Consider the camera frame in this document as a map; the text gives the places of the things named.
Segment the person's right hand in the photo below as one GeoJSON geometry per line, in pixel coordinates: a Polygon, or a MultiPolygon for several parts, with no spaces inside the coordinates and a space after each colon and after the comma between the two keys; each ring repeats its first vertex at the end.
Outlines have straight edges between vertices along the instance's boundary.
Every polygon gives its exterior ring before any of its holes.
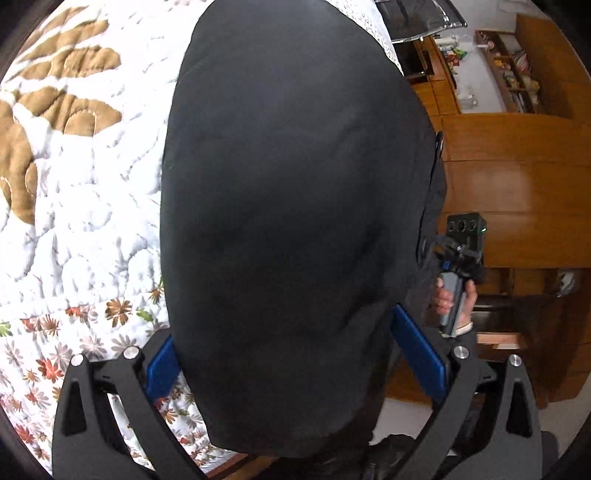
{"type": "MultiPolygon", "coordinates": [[[[469,280],[465,284],[462,309],[457,319],[455,329],[450,334],[443,334],[446,338],[457,338],[468,334],[474,329],[472,313],[478,299],[476,284],[469,280]]],[[[455,306],[455,295],[445,288],[444,279],[438,276],[435,293],[431,300],[431,309],[439,316],[450,316],[455,306]]]]}

